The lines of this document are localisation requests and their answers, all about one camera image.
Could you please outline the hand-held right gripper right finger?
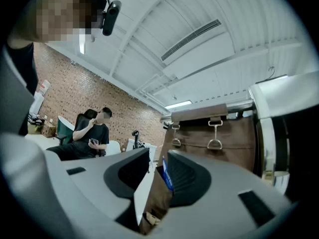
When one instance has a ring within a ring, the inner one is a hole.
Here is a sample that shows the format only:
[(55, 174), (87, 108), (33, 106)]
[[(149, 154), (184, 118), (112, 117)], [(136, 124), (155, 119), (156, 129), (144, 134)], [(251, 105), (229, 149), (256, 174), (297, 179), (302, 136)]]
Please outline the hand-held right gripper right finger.
[(248, 170), (170, 150), (174, 195), (152, 239), (269, 239), (295, 205)]

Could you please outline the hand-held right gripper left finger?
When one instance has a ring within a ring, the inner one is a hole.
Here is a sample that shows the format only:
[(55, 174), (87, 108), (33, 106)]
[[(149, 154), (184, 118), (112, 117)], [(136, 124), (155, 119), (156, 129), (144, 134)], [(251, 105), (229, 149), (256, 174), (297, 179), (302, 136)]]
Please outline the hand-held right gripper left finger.
[(149, 149), (61, 161), (44, 153), (46, 167), (75, 239), (141, 239), (134, 193), (149, 168)]

